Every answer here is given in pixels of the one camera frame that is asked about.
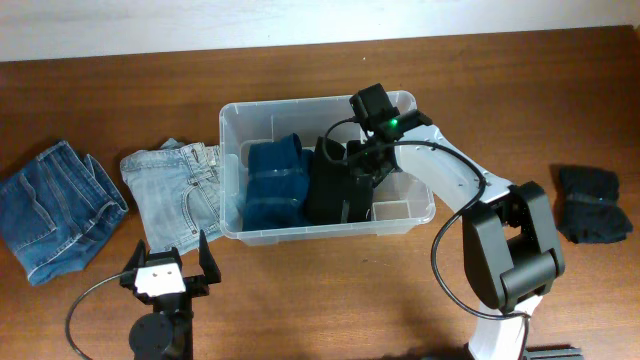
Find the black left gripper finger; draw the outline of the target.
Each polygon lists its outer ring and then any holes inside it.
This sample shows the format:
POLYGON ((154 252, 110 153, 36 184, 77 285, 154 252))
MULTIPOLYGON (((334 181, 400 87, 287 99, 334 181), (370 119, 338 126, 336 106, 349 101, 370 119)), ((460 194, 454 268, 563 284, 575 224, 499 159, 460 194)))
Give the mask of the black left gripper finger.
POLYGON ((143 267, 146 260, 146 245, 143 240, 139 240, 132 256, 124 267, 125 272, 134 271, 140 267, 143 267))
POLYGON ((199 265, 207 280, 220 279, 219 267, 210 252, 207 237, 203 230, 199 233, 199 265))

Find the black garment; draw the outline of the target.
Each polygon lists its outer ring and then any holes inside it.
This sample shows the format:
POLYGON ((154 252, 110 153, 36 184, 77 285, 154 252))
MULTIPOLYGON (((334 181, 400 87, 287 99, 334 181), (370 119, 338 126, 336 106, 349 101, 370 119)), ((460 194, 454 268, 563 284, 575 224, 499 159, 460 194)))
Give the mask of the black garment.
POLYGON ((304 215, 312 225, 331 225, 371 220, 373 179, 353 175, 346 165, 328 161, 319 136, 310 170, 304 215))

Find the light blue jeans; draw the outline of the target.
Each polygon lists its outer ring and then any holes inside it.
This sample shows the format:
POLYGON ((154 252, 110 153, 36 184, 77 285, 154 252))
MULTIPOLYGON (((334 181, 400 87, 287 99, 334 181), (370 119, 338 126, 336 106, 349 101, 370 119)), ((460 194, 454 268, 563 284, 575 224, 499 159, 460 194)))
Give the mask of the light blue jeans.
POLYGON ((120 162, 152 252, 173 248, 183 255, 199 247, 204 233, 222 236, 220 147, 173 138, 157 150, 139 150, 120 162))

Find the teal blue garment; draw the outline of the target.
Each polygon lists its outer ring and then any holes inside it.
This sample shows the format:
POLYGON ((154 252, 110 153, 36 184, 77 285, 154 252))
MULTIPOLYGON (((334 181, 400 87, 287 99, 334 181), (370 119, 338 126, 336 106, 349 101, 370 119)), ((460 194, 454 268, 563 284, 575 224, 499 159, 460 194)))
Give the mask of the teal blue garment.
POLYGON ((296 133, 250 147, 244 231, 311 225, 304 207, 313 155, 296 133))

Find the dark navy garment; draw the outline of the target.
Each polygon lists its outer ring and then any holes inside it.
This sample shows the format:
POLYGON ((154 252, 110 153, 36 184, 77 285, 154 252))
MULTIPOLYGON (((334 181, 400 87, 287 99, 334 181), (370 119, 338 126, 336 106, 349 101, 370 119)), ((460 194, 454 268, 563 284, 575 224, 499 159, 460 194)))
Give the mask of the dark navy garment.
POLYGON ((559 169, 562 216, 558 230, 576 244, 612 244, 633 232, 619 207, 618 175, 596 167, 568 165, 559 169))

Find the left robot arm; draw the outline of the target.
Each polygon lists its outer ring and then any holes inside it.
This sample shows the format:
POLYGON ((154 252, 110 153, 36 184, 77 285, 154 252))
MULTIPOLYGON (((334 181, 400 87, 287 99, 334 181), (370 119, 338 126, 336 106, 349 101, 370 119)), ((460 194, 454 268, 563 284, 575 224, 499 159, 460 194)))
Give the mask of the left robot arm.
POLYGON ((202 273, 182 275, 178 250, 150 253, 140 241, 123 269, 120 286, 132 291, 152 312, 140 317, 129 333, 129 346, 136 360, 189 360, 193 351, 192 300, 210 294, 210 286, 221 282, 221 273, 199 234, 199 265, 202 273))

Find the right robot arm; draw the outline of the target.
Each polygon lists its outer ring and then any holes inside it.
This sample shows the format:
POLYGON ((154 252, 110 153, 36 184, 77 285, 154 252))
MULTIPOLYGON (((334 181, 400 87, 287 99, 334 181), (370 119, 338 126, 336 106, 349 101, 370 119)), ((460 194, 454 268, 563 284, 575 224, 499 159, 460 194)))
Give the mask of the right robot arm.
POLYGON ((401 112, 387 92, 373 85, 349 103, 366 137, 346 163, 366 173, 395 168, 424 183, 453 212, 432 243, 436 251, 455 222, 462 225, 465 276, 479 308, 455 297, 442 277, 436 280, 453 302, 473 315, 476 327, 465 346, 470 359, 580 359, 570 346, 527 346, 535 308, 565 271, 549 198, 530 181, 516 185, 494 175, 452 145, 417 109, 401 112))

